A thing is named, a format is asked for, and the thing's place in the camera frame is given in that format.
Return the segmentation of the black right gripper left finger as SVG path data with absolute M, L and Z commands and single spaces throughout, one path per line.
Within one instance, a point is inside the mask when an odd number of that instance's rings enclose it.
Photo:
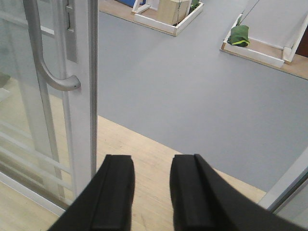
M 131 156 L 106 155 L 101 167 L 51 231 L 129 231 L 135 191 Z

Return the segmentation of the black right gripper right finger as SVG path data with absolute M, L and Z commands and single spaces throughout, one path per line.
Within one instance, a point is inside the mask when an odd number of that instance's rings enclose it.
M 228 184 L 199 154 L 177 154 L 170 196 L 176 231 L 302 231 Z

